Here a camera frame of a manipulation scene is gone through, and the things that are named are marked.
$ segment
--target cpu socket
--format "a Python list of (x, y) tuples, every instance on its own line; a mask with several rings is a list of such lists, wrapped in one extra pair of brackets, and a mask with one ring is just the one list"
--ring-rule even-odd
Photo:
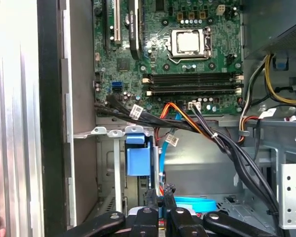
[(211, 29), (173, 30), (167, 48), (171, 53), (169, 59), (176, 64), (182, 60), (207, 60), (212, 56)]

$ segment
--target cable bundle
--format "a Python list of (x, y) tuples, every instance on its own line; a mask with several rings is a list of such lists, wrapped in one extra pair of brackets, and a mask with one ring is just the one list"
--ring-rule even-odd
[[(201, 112), (194, 106), (193, 111), (198, 119), (198, 122), (195, 122), (189, 115), (187, 115), (183, 110), (181, 110), (174, 103), (168, 103), (162, 114), (162, 118), (158, 118), (152, 114), (149, 114), (143, 111), (138, 120), (132, 119), (130, 115), (130, 110), (125, 108), (121, 103), (119, 103), (116, 98), (112, 95), (107, 98), (107, 101), (110, 103), (114, 109), (104, 108), (102, 105), (95, 104), (96, 110), (105, 113), (110, 116), (115, 116), (119, 119), (122, 119), (127, 122), (135, 123), (142, 126), (149, 126), (155, 128), (176, 128), (183, 129), (192, 132), (197, 132), (204, 135), (207, 139), (215, 142), (221, 152), (228, 155), (228, 157), (233, 161), (235, 169), (242, 180), (242, 182), (250, 189), (252, 193), (258, 196), (269, 209), (269, 213), (272, 214), (273, 220), (275, 223), (277, 234), (281, 237), (289, 237), (289, 232), (284, 231), (278, 227), (278, 202), (276, 197), (267, 183), (266, 179), (259, 170), (259, 167), (251, 159), (247, 152), (245, 152), (239, 145), (237, 145), (230, 137), (224, 133), (212, 129), (208, 126)], [(168, 110), (173, 108), (178, 113), (182, 115), (185, 121), (182, 120), (172, 120), (165, 119), (165, 115)], [(252, 175), (249, 173), (247, 166), (252, 169), (255, 173), (259, 182), (257, 182)]]

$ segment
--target motherboard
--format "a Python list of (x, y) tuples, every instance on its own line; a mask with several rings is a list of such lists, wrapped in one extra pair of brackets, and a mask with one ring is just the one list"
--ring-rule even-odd
[(241, 112), (239, 0), (94, 0), (93, 12), (96, 102)]

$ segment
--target black plastic clip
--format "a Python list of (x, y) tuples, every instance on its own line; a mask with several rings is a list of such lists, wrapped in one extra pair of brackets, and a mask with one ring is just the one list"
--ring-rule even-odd
[(267, 210), (266, 213), (269, 216), (278, 216), (279, 215), (278, 211), (270, 211), (270, 210)]

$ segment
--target cable tie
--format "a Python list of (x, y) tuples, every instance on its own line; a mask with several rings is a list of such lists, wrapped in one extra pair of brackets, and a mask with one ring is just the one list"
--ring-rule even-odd
[(211, 138), (213, 139), (214, 137), (217, 137), (218, 136), (218, 134), (215, 132), (212, 136), (211, 136)]

